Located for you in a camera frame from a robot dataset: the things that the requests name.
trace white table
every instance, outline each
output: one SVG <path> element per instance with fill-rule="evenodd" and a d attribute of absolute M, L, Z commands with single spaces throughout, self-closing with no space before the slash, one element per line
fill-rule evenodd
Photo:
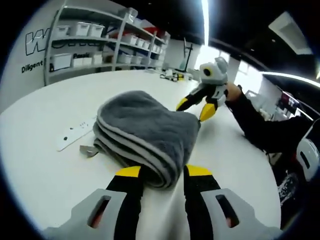
<path fill-rule="evenodd" d="M 0 115 L 3 169 L 17 202 L 39 229 L 58 227 L 71 209 L 94 190 L 105 189 L 121 167 L 103 154 L 85 158 L 79 145 L 92 145 L 93 132 L 61 152 L 59 134 L 97 113 L 107 99 L 143 90 L 170 110 L 195 86 L 171 82 L 143 70 L 84 75 L 39 89 Z M 188 111 L 199 115 L 203 104 Z M 266 156 L 244 137 L 231 112 L 222 106 L 205 121 L 189 163 L 206 167 L 222 188 L 247 201 L 266 226 L 280 227 L 277 185 Z M 171 190 L 145 189 L 137 239 L 188 239 L 183 177 Z"/>

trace gray towel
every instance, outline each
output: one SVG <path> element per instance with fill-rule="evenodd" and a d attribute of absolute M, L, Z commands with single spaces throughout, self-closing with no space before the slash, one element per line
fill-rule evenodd
<path fill-rule="evenodd" d="M 199 129 L 195 115 L 169 111 L 144 91 L 129 91 L 99 108 L 94 144 L 124 166 L 145 166 L 146 181 L 167 188 L 187 164 Z"/>

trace person's hand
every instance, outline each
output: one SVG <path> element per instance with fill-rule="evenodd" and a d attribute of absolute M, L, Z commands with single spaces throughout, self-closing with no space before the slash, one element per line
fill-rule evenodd
<path fill-rule="evenodd" d="M 226 97 L 228 102 L 236 101 L 242 93 L 241 89 L 231 82 L 226 84 L 226 89 L 228 90 L 228 96 Z"/>

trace metal shelving unit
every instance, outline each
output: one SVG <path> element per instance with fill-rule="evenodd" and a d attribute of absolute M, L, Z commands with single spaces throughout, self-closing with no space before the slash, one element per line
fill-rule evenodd
<path fill-rule="evenodd" d="M 45 50 L 45 58 L 44 58 L 44 82 L 45 85 L 50 84 L 50 78 L 54 76 L 58 76 L 60 74 L 71 73 L 73 71 L 80 70 L 88 70 L 88 69 L 98 69 L 104 67 L 111 67 L 112 71 L 116 70 L 116 67 L 142 67 L 148 68 L 147 64 L 126 64 L 126 63 L 118 63 L 118 54 L 120 47 L 128 47 L 134 50 L 139 50 L 140 52 L 147 53 L 147 58 L 150 62 L 151 55 L 157 56 L 159 53 L 153 52 L 154 44 L 163 45 L 166 42 L 157 37 L 157 32 L 154 34 L 146 31 L 145 29 L 138 27 L 130 22 L 128 22 L 128 17 L 125 18 L 119 17 L 116 14 L 111 12 L 104 12 L 93 8 L 81 7 L 81 6 L 70 6 L 63 5 L 56 13 L 53 22 L 51 24 L 50 33 L 47 40 L 46 50 Z M 91 36 L 66 36 L 62 38 L 54 38 L 53 31 L 56 29 L 58 25 L 58 21 L 60 20 L 77 20 L 77 21 L 86 21 L 93 23 L 101 23 L 106 24 L 110 23 L 113 26 L 117 26 L 119 28 L 117 39 L 115 38 L 106 38 L 106 37 L 91 37 Z M 133 33 L 144 36 L 145 38 L 150 39 L 150 47 L 149 49 L 145 49 L 143 47 L 139 47 L 136 45 L 130 45 L 126 42 L 121 42 L 121 38 L 123 36 L 124 30 L 130 30 Z M 52 45 L 55 43 L 64 43 L 64 42 L 101 42 L 102 45 L 113 43 L 114 47 L 114 55 L 112 63 L 103 63 L 99 65 L 87 65 L 82 67 L 70 67 L 65 69 L 60 69 L 54 72 L 49 72 L 50 69 L 50 57 L 52 52 Z"/>

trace black sleeve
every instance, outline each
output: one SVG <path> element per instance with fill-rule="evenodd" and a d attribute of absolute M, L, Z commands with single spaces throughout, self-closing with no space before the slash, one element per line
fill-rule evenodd
<path fill-rule="evenodd" d="M 299 116 L 284 121 L 265 121 L 243 93 L 226 105 L 246 138 L 268 153 L 294 151 L 312 125 L 312 121 Z"/>

